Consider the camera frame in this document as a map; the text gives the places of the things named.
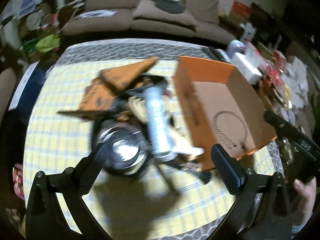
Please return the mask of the person's right hand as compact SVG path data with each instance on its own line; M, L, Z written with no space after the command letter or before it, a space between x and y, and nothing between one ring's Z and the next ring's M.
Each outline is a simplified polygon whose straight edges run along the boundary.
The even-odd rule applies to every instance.
M296 179L293 183L295 191L298 193L297 207L293 211L293 226L304 225L312 216L313 207L317 195L316 178L313 177L308 183Z

